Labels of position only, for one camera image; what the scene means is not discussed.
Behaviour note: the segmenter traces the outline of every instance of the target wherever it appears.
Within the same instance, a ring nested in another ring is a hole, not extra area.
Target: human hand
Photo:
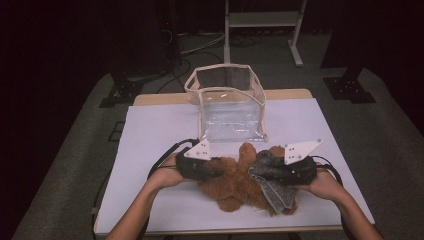
[[[146,184],[152,185],[156,188],[167,188],[178,185],[181,182],[186,181],[181,174],[175,168],[166,168],[166,166],[175,166],[175,156],[177,153],[171,154],[161,164],[162,168],[156,169],[156,171],[150,176]]]
[[[340,201],[349,193],[340,185],[336,179],[323,168],[317,169],[317,177],[309,185],[297,185],[293,188],[311,192],[315,196],[331,201]]]

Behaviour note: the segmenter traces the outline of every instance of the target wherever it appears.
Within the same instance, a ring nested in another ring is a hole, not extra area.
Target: floor
[[[216,36],[180,36],[183,51]],[[387,91],[384,82],[364,69],[359,81],[376,103],[334,100],[323,78],[345,69],[321,69],[330,35],[301,34],[298,49],[304,66],[294,65],[287,45],[290,35],[233,40],[231,60],[248,64],[265,89],[307,88],[317,99],[328,125],[386,239],[424,236],[424,139]],[[182,92],[194,68],[220,63],[222,45],[184,57],[174,74],[147,82],[142,93]],[[102,239],[93,236],[92,213],[119,145],[121,122],[130,103],[100,108],[113,89],[109,74],[99,79],[45,177],[14,239]],[[302,232],[301,239],[346,239],[341,231]],[[175,236],[174,239],[227,239],[226,235]],[[286,233],[240,234],[233,240],[288,239]]]

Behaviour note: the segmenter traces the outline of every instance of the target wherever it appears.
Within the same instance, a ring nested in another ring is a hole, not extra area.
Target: brown teddy bear
[[[269,149],[275,156],[284,157],[284,148],[275,146]],[[248,174],[249,166],[256,160],[256,149],[251,143],[243,143],[239,149],[239,161],[230,157],[212,158],[205,167],[224,174],[199,182],[203,194],[217,201],[219,208],[226,212],[238,210],[243,204],[255,206],[277,215],[262,192],[260,184]],[[285,208],[282,213],[293,214],[297,209],[297,200],[292,207]]]

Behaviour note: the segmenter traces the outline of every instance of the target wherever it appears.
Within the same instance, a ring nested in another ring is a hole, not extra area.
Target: clear plastic box
[[[199,106],[199,139],[210,142],[267,141],[265,93],[248,65],[196,68],[184,85]]]

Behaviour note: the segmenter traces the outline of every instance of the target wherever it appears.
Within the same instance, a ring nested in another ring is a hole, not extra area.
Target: white tabletop
[[[275,145],[322,139],[323,143],[311,155],[331,161],[342,176],[345,188],[374,223],[315,99],[268,100],[264,121],[269,141],[253,143],[257,151]],[[194,105],[130,107],[95,233],[109,233],[146,181],[151,166],[163,153],[176,142],[197,135],[198,108]],[[237,159],[240,145],[239,142],[212,143],[211,153],[212,156]],[[200,192],[196,183],[191,182],[164,189],[158,194],[147,234],[301,231],[340,225],[340,213],[335,205],[308,192],[300,192],[299,207],[294,215],[270,217],[267,212],[248,205],[236,212],[223,212],[212,199]]]

